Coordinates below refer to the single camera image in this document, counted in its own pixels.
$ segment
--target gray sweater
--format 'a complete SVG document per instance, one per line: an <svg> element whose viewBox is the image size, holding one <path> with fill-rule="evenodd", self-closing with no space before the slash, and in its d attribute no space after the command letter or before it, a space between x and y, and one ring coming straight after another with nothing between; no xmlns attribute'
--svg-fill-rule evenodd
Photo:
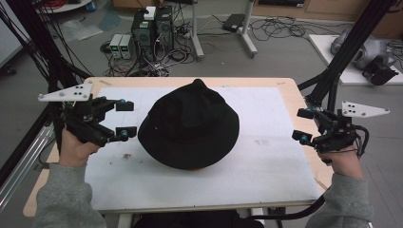
<svg viewBox="0 0 403 228"><path fill-rule="evenodd" d="M37 195L38 208L32 227L106 227L91 207L92 189L84 182L86 167L50 165L47 184ZM368 227L373 208L368 202L368 183L333 174L326 203L311 216L306 227Z"/></svg>

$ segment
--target hand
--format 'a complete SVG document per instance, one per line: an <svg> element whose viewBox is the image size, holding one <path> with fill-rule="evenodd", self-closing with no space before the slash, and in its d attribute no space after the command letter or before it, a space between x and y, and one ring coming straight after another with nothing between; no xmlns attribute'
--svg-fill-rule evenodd
<svg viewBox="0 0 403 228"><path fill-rule="evenodd" d="M364 180L364 175L359 164L358 156L356 155L355 146L348 146L340 151L334 151L333 153L320 154L321 159L332 160L332 167L335 173L340 175L357 178Z"/></svg>
<svg viewBox="0 0 403 228"><path fill-rule="evenodd" d="M69 167L81 167L88 161L89 155L98 151L100 146L92 143L82 143L73 134L62 131L62 151L59 164Z"/></svg>

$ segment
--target gray floor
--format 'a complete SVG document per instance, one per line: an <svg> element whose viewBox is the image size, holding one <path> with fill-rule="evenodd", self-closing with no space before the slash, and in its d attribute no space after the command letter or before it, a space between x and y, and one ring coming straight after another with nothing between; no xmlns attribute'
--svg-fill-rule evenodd
<svg viewBox="0 0 403 228"><path fill-rule="evenodd" d="M78 9L60 14L61 22L82 19L83 24L98 25L105 17L106 10L98 9L88 13ZM200 20L204 25L212 18ZM211 23L209 28L219 24ZM127 33L130 20L122 20L110 31L105 31L90 39L71 41L68 44L85 66L101 76L107 69L107 60L100 52L100 45L110 40L115 33ZM259 53L254 59L246 53L242 41L236 35L211 37L202 36L201 42L205 58L188 65L173 66L171 77L284 77L293 78L297 84L318 75L326 67L314 47L301 38L270 39L265 42L252 38ZM41 78L35 65L25 52L11 61L17 69L16 75L0 75L0 164L3 165L15 146L21 141L45 104L38 103L36 97L47 90L46 81ZM311 89L302 91L309 94ZM365 175L370 181L370 200L375 208L374 227L401 227L403 224L403 106L401 85L345 86L341 85L337 94L337 107L341 101L349 100L359 104L388 107L390 115L371 119L356 119L355 124L367 127L371 139L367 154L361 162ZM0 227L30 227L32 219L22 214L23 207L39 173L30 171L16 194L0 215ZM109 220L109 226L116 226L116 219ZM284 221L284 227L303 227L306 219Z"/></svg>

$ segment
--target hat brim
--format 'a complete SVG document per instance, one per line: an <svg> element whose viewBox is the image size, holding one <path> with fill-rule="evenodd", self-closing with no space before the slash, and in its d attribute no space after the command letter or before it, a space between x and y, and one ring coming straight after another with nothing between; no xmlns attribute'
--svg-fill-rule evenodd
<svg viewBox="0 0 403 228"><path fill-rule="evenodd" d="M160 135L145 118L138 132L139 142L147 153L167 166L193 170L212 165L224 158L234 147L240 133L238 114L227 105L225 118L204 142L181 144Z"/></svg>

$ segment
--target black bucket hat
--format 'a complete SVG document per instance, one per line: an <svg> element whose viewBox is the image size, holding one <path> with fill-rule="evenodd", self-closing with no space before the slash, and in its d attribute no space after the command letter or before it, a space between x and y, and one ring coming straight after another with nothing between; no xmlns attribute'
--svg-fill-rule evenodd
<svg viewBox="0 0 403 228"><path fill-rule="evenodd" d="M138 139L155 160L192 170L227 155L240 133L238 114L200 79L161 97L148 112Z"/></svg>

